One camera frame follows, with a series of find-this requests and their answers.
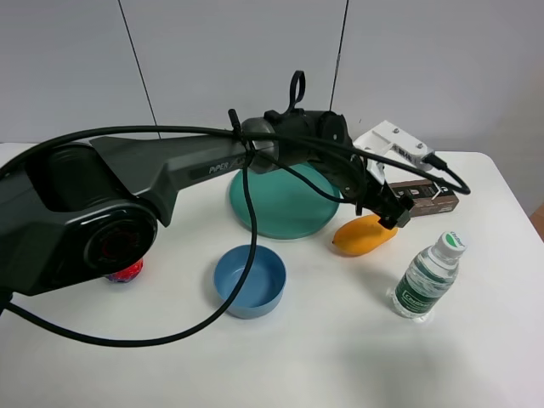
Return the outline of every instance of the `light blue cup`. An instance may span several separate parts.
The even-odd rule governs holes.
[[[213,273],[213,284],[226,300],[246,266],[249,245],[225,253]],[[246,282],[228,311],[241,319],[254,319],[271,312],[280,302],[286,284],[286,267],[281,258],[265,246],[257,245],[253,266]]]

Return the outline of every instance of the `bottle cap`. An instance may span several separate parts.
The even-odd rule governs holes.
[[[459,236],[453,231],[442,234],[434,246],[448,258],[459,258],[467,249]]]

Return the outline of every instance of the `water bottle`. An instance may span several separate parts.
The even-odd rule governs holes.
[[[419,252],[391,292],[394,309],[403,317],[424,318],[453,285],[465,249],[457,234],[450,231]]]

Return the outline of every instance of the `green label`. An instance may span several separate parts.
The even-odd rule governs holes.
[[[414,291],[406,275],[400,280],[394,294],[403,308],[418,314],[427,313],[439,300],[439,297],[426,297]]]

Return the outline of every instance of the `table surface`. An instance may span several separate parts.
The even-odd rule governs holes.
[[[0,145],[0,163],[27,148]],[[287,267],[284,296],[257,320],[222,316],[157,348],[100,348],[57,337],[8,311],[0,318],[2,407],[543,407],[544,244],[493,161],[440,154],[473,193],[448,214],[414,218],[360,258],[331,251],[354,218],[341,205],[319,233],[259,237]],[[413,179],[388,169],[389,181]],[[250,234],[226,201],[234,174],[183,190],[144,271],[126,285],[94,280],[15,302],[73,330],[159,337],[218,307],[215,263]],[[385,298],[416,253],[444,230],[468,242],[456,284],[431,321],[394,314]]]

